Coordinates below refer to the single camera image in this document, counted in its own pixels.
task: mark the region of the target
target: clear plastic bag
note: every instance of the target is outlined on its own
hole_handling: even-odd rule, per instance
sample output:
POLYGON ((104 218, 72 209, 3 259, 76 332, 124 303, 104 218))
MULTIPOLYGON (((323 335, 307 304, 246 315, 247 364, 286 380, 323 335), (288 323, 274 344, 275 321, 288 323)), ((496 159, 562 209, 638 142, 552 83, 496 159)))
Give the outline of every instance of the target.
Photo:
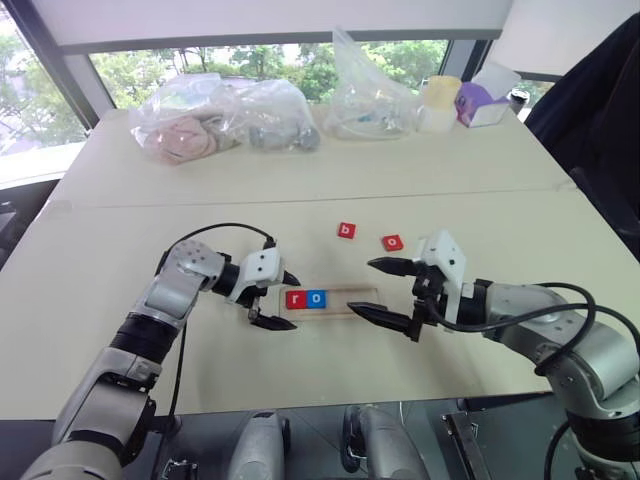
POLYGON ((338 86, 325 130, 342 139, 386 140, 415 131, 420 99, 373 63, 344 30, 333 31, 338 86))
POLYGON ((241 122, 234 138, 258 150, 318 148, 320 135, 304 94, 287 80, 265 80, 238 90, 241 122))
POLYGON ((140 146, 170 163, 226 150, 238 122, 238 98, 217 73, 180 75, 129 112, 131 133, 140 146))
POLYGON ((144 150, 182 163, 246 143, 262 151, 315 150, 307 100, 286 80, 227 86, 217 73, 180 75, 129 113, 144 150))

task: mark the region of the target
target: purple box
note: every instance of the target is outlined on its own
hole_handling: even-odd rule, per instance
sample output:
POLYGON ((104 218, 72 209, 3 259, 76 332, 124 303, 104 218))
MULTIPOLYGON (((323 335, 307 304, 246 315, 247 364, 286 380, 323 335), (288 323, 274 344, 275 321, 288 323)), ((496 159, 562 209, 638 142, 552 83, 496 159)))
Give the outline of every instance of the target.
POLYGON ((509 108, 507 97, 494 100, 484 87, 471 82, 462 84, 455 103, 458 120, 467 127, 496 124, 509 108))

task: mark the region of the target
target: black chair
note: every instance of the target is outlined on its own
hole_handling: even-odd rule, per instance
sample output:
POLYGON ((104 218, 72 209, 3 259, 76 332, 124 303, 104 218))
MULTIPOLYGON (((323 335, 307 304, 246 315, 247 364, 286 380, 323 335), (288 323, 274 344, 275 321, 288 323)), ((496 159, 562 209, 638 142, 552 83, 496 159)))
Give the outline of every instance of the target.
POLYGON ((640 15, 540 99, 525 124, 640 261, 640 15))
POLYGON ((0 190, 0 269, 57 184, 47 180, 0 190))

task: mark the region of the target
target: tree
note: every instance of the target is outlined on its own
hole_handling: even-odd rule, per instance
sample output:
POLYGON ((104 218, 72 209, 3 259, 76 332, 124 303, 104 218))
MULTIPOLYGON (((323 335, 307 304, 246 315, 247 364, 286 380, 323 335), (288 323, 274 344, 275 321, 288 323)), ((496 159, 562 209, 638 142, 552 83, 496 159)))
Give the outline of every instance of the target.
POLYGON ((418 89, 422 81, 437 75, 446 40, 416 40, 363 44, 363 49, 392 80, 418 89))
POLYGON ((0 138, 42 146, 84 140, 84 129, 33 53, 13 35, 0 36, 0 138))
POLYGON ((276 78, 288 80, 291 84, 300 87, 304 77, 304 69, 300 65, 283 65, 276 78))
POLYGON ((284 64, 280 45, 251 45, 238 47, 231 55, 230 63, 239 66, 239 72, 257 80, 278 78, 284 64))
POLYGON ((188 52, 195 53, 200 57, 200 65, 204 72, 207 71, 207 47, 198 47, 193 49, 187 49, 188 52))
POLYGON ((328 102, 338 83, 333 47, 318 43, 301 45, 298 59, 303 65, 302 78, 292 83, 300 88, 310 102, 328 102))
POLYGON ((228 63, 217 63, 214 61, 206 62, 205 67, 202 65, 189 65, 184 73, 219 73, 222 77, 236 77, 241 75, 240 70, 236 65, 229 65, 228 63))
POLYGON ((171 68, 149 50, 104 53, 91 59, 119 108, 141 105, 164 84, 171 68))
POLYGON ((171 48, 161 48, 159 50, 153 50, 154 55, 158 58, 158 60, 162 63, 171 62, 171 66, 173 67, 176 75, 180 75, 183 73, 181 69, 178 68, 176 64, 176 52, 171 48))
POLYGON ((179 48, 178 54, 180 55, 180 61, 182 61, 182 70, 184 71, 189 68, 189 62, 187 61, 187 51, 184 48, 179 48))

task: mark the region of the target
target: white table surface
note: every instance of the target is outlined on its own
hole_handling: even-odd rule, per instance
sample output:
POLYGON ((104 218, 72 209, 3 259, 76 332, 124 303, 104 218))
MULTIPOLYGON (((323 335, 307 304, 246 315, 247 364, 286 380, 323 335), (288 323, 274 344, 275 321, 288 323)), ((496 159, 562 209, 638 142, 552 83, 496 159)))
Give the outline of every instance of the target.
POLYGON ((112 111, 52 198, 77 207, 169 206, 575 188, 510 111, 498 125, 456 123, 445 135, 322 140, 305 155, 239 146, 176 167, 145 157, 127 112, 112 111))
MULTIPOLYGON (((406 248, 399 253, 411 256, 418 236, 447 227, 467 255, 468 281, 573 282, 640 323, 640 267, 575 190, 140 208, 52 202, 0 272, 0 418, 54 418, 151 280, 163 249, 221 221, 255 224, 275 235, 304 287, 374 285, 390 308, 405 313, 412 306, 411 280, 365 262, 385 254, 384 234, 400 234, 406 248), (336 237, 340 221, 358 225, 355 240, 336 237)), ((261 245, 235 229, 200 239, 235 260, 261 245)), ((273 291, 265 311, 277 302, 273 291)), ((168 407, 178 343, 152 392, 160 413, 168 407)), ((240 307, 201 294, 189 319, 178 411, 545 389, 532 364, 477 334, 425 326, 415 344, 355 316, 267 332, 249 326, 240 307)))

